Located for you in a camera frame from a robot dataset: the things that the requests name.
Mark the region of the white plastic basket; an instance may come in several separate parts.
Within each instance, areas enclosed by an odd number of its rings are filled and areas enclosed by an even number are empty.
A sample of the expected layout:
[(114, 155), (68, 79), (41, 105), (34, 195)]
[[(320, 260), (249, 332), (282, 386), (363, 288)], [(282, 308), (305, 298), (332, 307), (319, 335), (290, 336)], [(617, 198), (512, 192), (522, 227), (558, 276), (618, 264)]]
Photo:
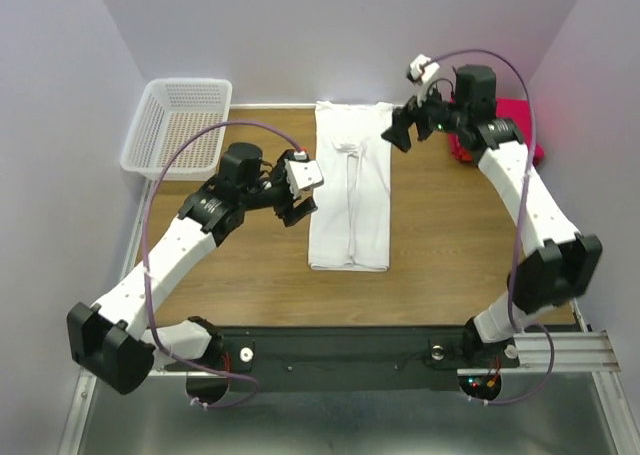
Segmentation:
[[(233, 86), (225, 79), (158, 78), (142, 94), (120, 156), (121, 168), (155, 180), (190, 137), (228, 119)], [(215, 173), (225, 130), (190, 144), (172, 163), (166, 181), (205, 181)]]

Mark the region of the folded red t-shirt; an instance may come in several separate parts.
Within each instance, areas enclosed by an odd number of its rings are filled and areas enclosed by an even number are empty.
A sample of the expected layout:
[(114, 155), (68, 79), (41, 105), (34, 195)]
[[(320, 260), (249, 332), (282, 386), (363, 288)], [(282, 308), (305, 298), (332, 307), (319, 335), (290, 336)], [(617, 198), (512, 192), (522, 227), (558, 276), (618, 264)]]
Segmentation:
[[(513, 120), (524, 137), (525, 144), (531, 145), (531, 114), (530, 105), (526, 100), (518, 100), (513, 98), (498, 98), (496, 106), (496, 115), (499, 118), (509, 118)], [(459, 142), (458, 137), (448, 134), (449, 148), (453, 158), (460, 163), (472, 163), (471, 153), (464, 149)]]

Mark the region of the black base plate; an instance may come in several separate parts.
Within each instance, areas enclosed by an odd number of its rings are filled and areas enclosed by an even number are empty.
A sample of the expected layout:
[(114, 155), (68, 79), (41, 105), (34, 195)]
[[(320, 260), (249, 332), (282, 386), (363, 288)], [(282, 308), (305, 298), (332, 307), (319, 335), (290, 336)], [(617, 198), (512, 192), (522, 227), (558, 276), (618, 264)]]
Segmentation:
[(462, 369), (472, 370), (473, 376), (493, 376), (519, 364), (513, 339), (494, 354), (466, 360), (461, 354), (464, 327), (217, 329), (229, 358), (226, 367), (200, 368), (189, 361), (166, 365), (179, 364), (220, 377), (218, 384), (188, 380), (188, 394), (202, 405), (219, 404), (229, 387), (248, 394), (257, 390), (451, 391), (462, 385), (458, 376)]

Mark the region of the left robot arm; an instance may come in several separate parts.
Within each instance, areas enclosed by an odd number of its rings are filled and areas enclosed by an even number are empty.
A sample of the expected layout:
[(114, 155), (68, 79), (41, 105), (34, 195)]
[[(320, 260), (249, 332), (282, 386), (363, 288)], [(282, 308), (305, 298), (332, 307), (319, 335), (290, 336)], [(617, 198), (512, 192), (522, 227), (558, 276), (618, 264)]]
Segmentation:
[(158, 328), (155, 312), (179, 282), (237, 228), (249, 211), (271, 208), (287, 227), (313, 213), (321, 186), (318, 163), (286, 150), (270, 169), (262, 150), (236, 142), (217, 173), (189, 195), (158, 243), (113, 289), (66, 318), (73, 360), (125, 395), (154, 368), (194, 362), (224, 368), (229, 358), (219, 330), (201, 317)]

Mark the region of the circuit board with leds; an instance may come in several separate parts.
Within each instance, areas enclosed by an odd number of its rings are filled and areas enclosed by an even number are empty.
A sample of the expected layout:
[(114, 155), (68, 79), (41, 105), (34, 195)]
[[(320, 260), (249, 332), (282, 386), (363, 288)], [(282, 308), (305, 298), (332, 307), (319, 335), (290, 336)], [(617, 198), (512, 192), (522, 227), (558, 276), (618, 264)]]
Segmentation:
[(466, 390), (471, 395), (487, 395), (497, 392), (501, 386), (501, 377), (493, 376), (466, 376), (462, 378), (466, 383)]

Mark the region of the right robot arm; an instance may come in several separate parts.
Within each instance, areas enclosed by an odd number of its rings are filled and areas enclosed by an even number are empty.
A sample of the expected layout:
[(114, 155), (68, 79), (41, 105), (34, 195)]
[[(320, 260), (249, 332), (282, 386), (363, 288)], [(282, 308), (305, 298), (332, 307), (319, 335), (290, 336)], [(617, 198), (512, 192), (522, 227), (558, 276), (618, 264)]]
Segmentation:
[(460, 341), (463, 359), (482, 365), (519, 330), (582, 296), (603, 247), (597, 236), (582, 234), (551, 196), (533, 165), (534, 141), (513, 119), (499, 116), (495, 72), (484, 65), (459, 67), (452, 94), (444, 98), (434, 79), (438, 69), (424, 56), (409, 65), (407, 77), (420, 90), (394, 109), (382, 137), (408, 152), (410, 129), (420, 141), (435, 131), (455, 135), (516, 226), (507, 289), (465, 324)]

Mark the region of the white t-shirt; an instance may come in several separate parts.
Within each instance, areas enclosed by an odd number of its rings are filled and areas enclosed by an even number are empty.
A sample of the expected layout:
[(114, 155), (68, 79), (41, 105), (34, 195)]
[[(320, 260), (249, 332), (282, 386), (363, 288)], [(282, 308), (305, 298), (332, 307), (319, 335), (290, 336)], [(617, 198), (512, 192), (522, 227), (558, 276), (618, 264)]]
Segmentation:
[(315, 106), (316, 160), (308, 264), (313, 270), (385, 272), (390, 267), (391, 144), (381, 138), (393, 106)]

